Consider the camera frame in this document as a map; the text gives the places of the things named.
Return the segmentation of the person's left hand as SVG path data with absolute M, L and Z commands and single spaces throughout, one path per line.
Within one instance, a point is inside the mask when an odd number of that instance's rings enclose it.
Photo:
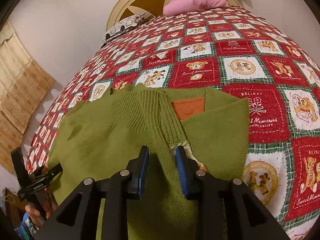
M 46 202 L 43 204 L 43 209 L 44 211 L 46 212 L 46 218 L 49 219 L 50 216 L 52 215 L 52 204 L 51 202 Z M 25 206 L 25 211 L 26 213 L 30 216 L 32 222 L 38 226 L 38 227 L 41 227 L 41 222 L 40 222 L 40 218 L 42 217 L 39 210 L 37 210 L 36 208 L 30 206 L 30 205 L 26 205 Z

